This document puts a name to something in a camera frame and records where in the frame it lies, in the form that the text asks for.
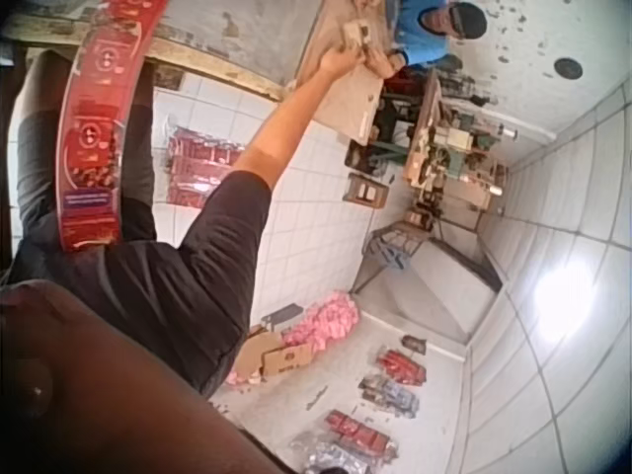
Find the blue shirt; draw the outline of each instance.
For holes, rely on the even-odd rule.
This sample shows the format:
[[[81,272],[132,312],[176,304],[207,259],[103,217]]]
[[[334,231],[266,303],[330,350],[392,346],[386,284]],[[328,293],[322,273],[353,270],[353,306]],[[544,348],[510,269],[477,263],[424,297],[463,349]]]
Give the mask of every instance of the blue shirt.
[[[436,61],[447,54],[447,37],[435,35],[420,24],[420,16],[428,10],[443,8],[446,0],[401,0],[395,41],[401,44],[408,65]]]

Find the black sleeve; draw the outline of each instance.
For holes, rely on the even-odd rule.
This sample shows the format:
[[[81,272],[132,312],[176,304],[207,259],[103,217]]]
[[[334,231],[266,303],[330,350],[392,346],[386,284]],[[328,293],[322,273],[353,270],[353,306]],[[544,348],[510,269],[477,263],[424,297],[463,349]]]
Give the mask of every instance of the black sleeve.
[[[231,173],[210,196],[179,250],[207,296],[245,331],[271,201],[272,192],[260,177]]]

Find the red plastic film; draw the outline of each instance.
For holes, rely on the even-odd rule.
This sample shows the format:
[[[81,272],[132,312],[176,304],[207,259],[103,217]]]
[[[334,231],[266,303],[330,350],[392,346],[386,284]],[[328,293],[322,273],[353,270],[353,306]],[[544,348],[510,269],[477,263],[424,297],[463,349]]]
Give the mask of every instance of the red plastic film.
[[[57,138],[57,211],[64,250],[120,238],[125,128],[152,32],[167,0],[103,2],[79,48]]]

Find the hand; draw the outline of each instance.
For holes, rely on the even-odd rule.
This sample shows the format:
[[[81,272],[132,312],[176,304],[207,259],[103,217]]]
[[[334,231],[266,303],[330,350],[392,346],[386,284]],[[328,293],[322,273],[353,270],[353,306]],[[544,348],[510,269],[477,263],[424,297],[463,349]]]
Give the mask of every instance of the hand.
[[[320,71],[327,73],[336,81],[365,61],[366,57],[357,45],[343,48],[332,47],[320,60]]]
[[[368,50],[366,67],[382,79],[390,79],[397,73],[384,51],[375,47],[370,47]]]

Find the man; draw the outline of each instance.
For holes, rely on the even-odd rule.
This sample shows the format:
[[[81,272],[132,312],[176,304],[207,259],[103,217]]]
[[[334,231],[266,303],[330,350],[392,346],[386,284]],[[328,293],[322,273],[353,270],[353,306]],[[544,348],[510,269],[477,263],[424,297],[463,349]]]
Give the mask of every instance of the man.
[[[471,3],[445,0],[402,0],[395,41],[401,48],[386,55],[372,48],[367,66],[388,79],[405,66],[437,61],[448,53],[447,37],[475,40],[487,31],[483,11]]]
[[[316,74],[262,126],[179,249],[155,241],[153,73],[146,65],[122,159],[123,242],[68,254],[61,250],[57,230],[54,156],[71,65],[53,52],[43,53],[23,91],[18,202],[24,239],[5,282],[44,279],[59,284],[208,397],[225,379],[249,329],[272,191],[332,84],[361,62],[358,49],[332,49],[324,55]]]

